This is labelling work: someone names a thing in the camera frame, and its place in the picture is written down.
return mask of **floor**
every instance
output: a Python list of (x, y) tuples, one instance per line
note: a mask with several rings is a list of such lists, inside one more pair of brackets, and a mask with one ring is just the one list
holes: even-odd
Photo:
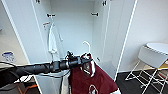
[[(137, 79), (125, 81), (125, 78), (129, 72), (119, 73), (116, 83), (118, 87), (120, 88), (120, 91), (122, 94), (141, 94), (144, 88), (140, 88), (141, 83)], [(159, 92), (154, 89), (151, 85), (147, 88), (145, 94), (159, 94)], [(168, 94), (168, 84), (166, 84), (163, 94)]]

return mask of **white cabinet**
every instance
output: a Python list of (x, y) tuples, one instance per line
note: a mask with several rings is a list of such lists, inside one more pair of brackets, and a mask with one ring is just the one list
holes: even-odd
[[(88, 52), (88, 41), (96, 63), (115, 79), (134, 0), (2, 0), (31, 64), (51, 62), (48, 30), (43, 24), (53, 17), (64, 55)], [(37, 76), (41, 93), (58, 94), (61, 79)]]

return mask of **hanging shirt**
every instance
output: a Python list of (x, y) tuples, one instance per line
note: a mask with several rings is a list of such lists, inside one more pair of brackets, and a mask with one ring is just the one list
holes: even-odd
[(110, 94), (118, 90), (117, 84), (98, 65), (93, 77), (85, 75), (82, 66), (73, 68), (69, 77), (72, 94)]

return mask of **white wall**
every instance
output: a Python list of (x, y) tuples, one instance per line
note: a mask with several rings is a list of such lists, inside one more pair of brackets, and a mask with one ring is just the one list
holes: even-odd
[(130, 71), (138, 60), (142, 45), (149, 42), (168, 43), (168, 1), (139, 0), (130, 27), (120, 72)]
[(9, 18), (6, 14), (4, 6), (0, 1), (0, 61), (4, 61), (5, 59), (2, 57), (4, 52), (12, 52), (17, 60), (14, 62), (16, 65), (25, 65), (28, 64), (28, 61), (22, 51), (22, 48), (19, 44), (19, 41), (15, 35), (15, 32), (12, 28), (12, 25), (9, 21)]
[(54, 22), (63, 39), (63, 50), (72, 51), (74, 55), (88, 52), (88, 41), (92, 45), (93, 1), (51, 0)]

